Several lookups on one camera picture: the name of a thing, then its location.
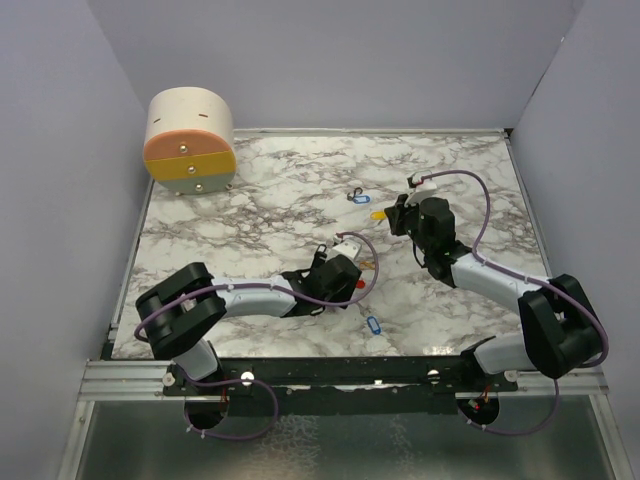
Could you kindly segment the black S-shaped carabiner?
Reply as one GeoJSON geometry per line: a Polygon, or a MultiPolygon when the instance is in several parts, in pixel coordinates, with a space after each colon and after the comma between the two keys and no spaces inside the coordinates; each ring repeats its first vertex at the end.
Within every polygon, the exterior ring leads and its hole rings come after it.
{"type": "Polygon", "coordinates": [[[352,201],[356,196],[361,195],[363,190],[360,187],[356,187],[351,193],[347,195],[347,199],[352,201]]]}

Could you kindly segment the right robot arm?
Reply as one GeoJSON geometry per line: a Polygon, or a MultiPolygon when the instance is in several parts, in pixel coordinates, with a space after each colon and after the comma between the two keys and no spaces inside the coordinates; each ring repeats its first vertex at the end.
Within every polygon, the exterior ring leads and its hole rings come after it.
{"type": "Polygon", "coordinates": [[[478,259],[456,238],[455,216],[445,199],[415,202],[402,194],[384,213],[391,234],[412,241],[432,278],[519,315],[519,334],[490,337],[463,352],[472,357],[459,367],[467,389],[481,391],[505,371],[558,379],[606,353],[602,325],[576,278],[536,278],[478,259]]]}

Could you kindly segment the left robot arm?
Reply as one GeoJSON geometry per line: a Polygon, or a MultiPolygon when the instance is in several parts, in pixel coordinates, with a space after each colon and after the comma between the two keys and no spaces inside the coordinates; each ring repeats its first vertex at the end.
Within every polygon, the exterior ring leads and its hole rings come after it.
{"type": "Polygon", "coordinates": [[[142,294],[135,303],[141,323],[136,339],[150,345],[157,360],[171,360],[195,392],[214,392],[222,377],[217,354],[204,336],[222,319],[315,316],[328,306],[347,306],[361,270],[361,246],[344,240],[319,246],[307,269],[269,279],[214,277],[193,262],[142,294]]]}

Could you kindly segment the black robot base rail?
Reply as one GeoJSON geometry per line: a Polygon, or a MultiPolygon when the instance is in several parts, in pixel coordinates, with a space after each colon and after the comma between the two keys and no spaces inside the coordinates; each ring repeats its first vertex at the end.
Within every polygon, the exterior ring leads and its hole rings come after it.
{"type": "Polygon", "coordinates": [[[224,358],[200,385],[169,366],[164,396],[201,403],[232,416],[454,414],[456,397],[514,392],[502,374],[488,375],[459,356],[224,358]]]}

